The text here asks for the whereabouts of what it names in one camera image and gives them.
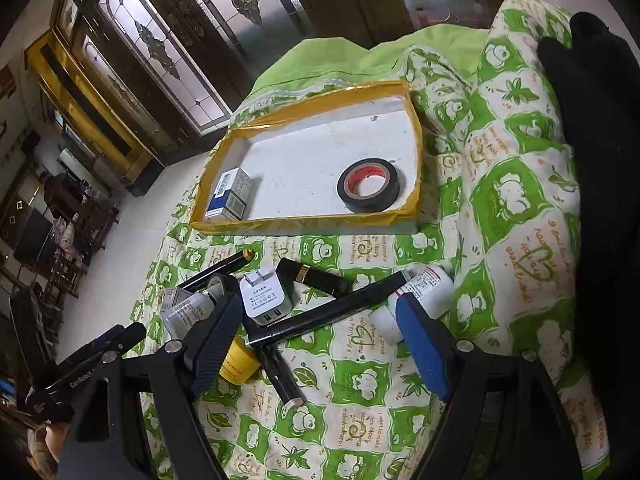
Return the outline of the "person left hand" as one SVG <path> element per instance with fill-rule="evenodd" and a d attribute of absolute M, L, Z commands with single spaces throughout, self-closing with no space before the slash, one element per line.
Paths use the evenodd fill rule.
<path fill-rule="evenodd" d="M 27 431 L 27 445 L 30 453 L 29 465 L 41 478 L 54 480 L 58 474 L 58 463 L 70 424 L 54 422 Z"/>

